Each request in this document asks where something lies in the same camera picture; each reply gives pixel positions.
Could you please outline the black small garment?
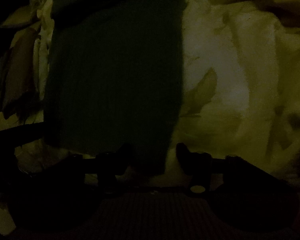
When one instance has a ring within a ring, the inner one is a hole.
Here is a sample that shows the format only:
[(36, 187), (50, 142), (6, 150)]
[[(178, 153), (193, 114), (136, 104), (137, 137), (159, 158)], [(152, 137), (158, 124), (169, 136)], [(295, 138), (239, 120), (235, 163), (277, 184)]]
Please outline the black small garment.
[(164, 174), (183, 96), (184, 0), (53, 0), (44, 121), (116, 175)]

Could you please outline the white leaf-print duvet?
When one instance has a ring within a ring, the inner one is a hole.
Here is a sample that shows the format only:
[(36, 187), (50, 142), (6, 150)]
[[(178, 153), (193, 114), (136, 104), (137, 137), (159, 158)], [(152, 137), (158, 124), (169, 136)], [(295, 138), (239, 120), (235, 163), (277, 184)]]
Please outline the white leaf-print duvet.
[(300, 0), (186, 0), (173, 143), (300, 181)]

